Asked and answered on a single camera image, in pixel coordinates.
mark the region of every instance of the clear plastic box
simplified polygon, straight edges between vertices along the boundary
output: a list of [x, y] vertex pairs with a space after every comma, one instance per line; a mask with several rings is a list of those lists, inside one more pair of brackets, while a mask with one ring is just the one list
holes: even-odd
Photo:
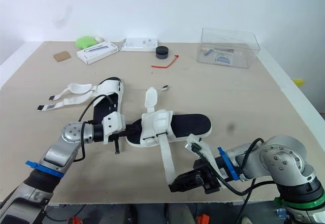
[[259, 45], [252, 33], [203, 28], [198, 62], [249, 68]]

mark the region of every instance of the robotic arm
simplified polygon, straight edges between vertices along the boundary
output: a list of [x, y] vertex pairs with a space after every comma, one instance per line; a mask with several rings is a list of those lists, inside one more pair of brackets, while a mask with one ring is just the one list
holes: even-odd
[[76, 159], [83, 144], [113, 141], [127, 134], [124, 117], [113, 112], [104, 117], [102, 124], [72, 122], [61, 131], [61, 136], [38, 163], [27, 161], [34, 168], [1, 204], [0, 224], [39, 224], [46, 215], [45, 207], [61, 178]]
[[[124, 117], [118, 112], [105, 116], [101, 124], [67, 124], [58, 141], [38, 163], [26, 163], [34, 170], [0, 204], [0, 224], [41, 223], [46, 215], [45, 207], [61, 178], [73, 162], [84, 158], [76, 159], [80, 147], [84, 155], [84, 143], [115, 141], [116, 145], [119, 137], [137, 130], [131, 125], [125, 125]], [[169, 186], [172, 192], [202, 186], [205, 193], [210, 194], [225, 187], [229, 181], [246, 181], [270, 175], [280, 192], [278, 202], [296, 220], [325, 223], [324, 190], [313, 167], [306, 162], [306, 148], [298, 140], [289, 136], [276, 136], [265, 143], [256, 141], [254, 145], [245, 144], [227, 152], [219, 148], [220, 157], [214, 158], [209, 145], [190, 135], [186, 149], [201, 159], [195, 161], [192, 171], [174, 180]]]
[[290, 136], [275, 136], [266, 142], [256, 141], [252, 146], [251, 151], [250, 144], [227, 152], [219, 148], [220, 157], [213, 158], [209, 146], [190, 135], [185, 148], [201, 159], [195, 161], [193, 171], [179, 175], [170, 190], [187, 191], [203, 186], [209, 194], [229, 181], [272, 176], [280, 192], [278, 203], [297, 221], [325, 223], [324, 190], [313, 167], [306, 162], [304, 145]]

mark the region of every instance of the green sponge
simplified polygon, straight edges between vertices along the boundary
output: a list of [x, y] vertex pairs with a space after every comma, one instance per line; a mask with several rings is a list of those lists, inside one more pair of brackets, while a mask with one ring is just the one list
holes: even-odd
[[97, 42], [95, 38], [91, 36], [84, 36], [76, 40], [76, 46], [82, 50], [95, 44], [97, 44]]

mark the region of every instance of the green ring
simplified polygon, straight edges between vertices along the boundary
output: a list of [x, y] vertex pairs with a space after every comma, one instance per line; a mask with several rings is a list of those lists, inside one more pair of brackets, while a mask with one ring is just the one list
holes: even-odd
[[285, 206], [292, 207], [295, 209], [311, 209], [322, 205], [325, 202], [325, 192], [317, 200], [308, 203], [292, 203], [285, 200], [281, 200], [281, 203]]

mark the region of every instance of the yellow object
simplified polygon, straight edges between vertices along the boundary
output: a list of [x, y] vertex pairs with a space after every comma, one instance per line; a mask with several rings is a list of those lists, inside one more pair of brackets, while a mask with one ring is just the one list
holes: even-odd
[[293, 82], [296, 84], [296, 86], [301, 87], [305, 83], [305, 79], [293, 79]]

